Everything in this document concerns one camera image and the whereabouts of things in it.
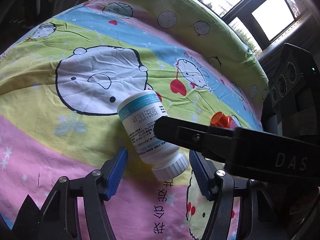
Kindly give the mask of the orange cap carton bottle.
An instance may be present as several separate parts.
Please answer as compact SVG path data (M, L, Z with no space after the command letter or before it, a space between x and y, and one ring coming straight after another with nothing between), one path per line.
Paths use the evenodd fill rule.
M227 129L241 127L235 115L225 115L223 112L216 112L210 120L210 125Z

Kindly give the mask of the white bottle blue label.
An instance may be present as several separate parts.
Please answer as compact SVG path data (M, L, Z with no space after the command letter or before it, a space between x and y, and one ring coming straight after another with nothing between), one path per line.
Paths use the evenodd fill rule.
M173 179L188 168L189 161L180 147L160 140L154 134L156 120L168 115L155 91L144 90L129 96L117 111L140 159L152 166L157 180Z

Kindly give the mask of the colourful cartoon bed sheet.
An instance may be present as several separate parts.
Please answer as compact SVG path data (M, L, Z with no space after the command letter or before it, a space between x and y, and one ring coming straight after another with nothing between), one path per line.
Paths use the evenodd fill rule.
M42 206L61 176L80 178L125 147L106 203L117 239L200 239L211 202L190 168L158 181L118 116L153 90L169 116L216 112L260 130L268 79L250 48L196 0L89 0L39 24L1 55L1 216Z

